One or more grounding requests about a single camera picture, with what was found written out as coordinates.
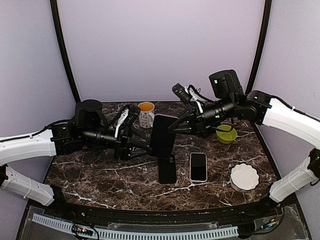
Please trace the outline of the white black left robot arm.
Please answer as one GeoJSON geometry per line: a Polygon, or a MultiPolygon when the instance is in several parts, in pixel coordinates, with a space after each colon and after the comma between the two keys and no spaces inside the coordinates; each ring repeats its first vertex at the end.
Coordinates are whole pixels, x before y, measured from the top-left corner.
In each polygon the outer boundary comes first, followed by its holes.
{"type": "Polygon", "coordinates": [[[131,160],[149,155],[149,139],[133,126],[141,110],[125,105],[108,121],[103,104],[94,99],[78,102],[71,119],[58,120],[42,130],[0,139],[0,188],[50,206],[60,218],[71,213],[62,190],[54,185],[35,181],[9,166],[36,157],[64,156],[83,149],[114,151],[114,159],[131,160]]]}

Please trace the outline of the black phone case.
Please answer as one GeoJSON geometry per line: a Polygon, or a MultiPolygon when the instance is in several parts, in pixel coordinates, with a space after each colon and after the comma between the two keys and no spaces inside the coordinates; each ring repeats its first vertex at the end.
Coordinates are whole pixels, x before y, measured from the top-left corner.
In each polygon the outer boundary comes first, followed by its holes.
{"type": "Polygon", "coordinates": [[[158,182],[163,185],[177,182],[176,159],[173,154],[169,158],[158,158],[158,182]]]}

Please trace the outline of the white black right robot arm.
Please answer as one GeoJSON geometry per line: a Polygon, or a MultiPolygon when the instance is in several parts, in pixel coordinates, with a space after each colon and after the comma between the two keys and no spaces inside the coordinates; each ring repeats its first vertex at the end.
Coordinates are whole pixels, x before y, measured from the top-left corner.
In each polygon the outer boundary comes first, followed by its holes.
{"type": "Polygon", "coordinates": [[[254,90],[244,93],[233,69],[222,70],[209,76],[217,101],[204,106],[196,96],[193,85],[176,84],[173,93],[187,109],[172,123],[168,130],[175,134],[207,137],[218,129],[225,119],[238,118],[257,125],[276,128],[313,145],[308,157],[285,177],[268,187],[262,201],[255,205],[255,213],[266,217],[275,208],[275,203],[320,179],[320,120],[290,106],[280,97],[254,90]]]}

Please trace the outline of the purple-edged black smartphone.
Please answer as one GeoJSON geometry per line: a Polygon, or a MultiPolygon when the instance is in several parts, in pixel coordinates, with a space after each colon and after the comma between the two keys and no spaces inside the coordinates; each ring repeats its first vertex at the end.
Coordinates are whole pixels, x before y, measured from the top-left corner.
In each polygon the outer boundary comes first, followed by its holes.
{"type": "Polygon", "coordinates": [[[175,116],[156,114],[153,121],[149,147],[152,149],[150,156],[168,159],[174,147],[176,134],[168,131],[178,118],[175,116]]]}

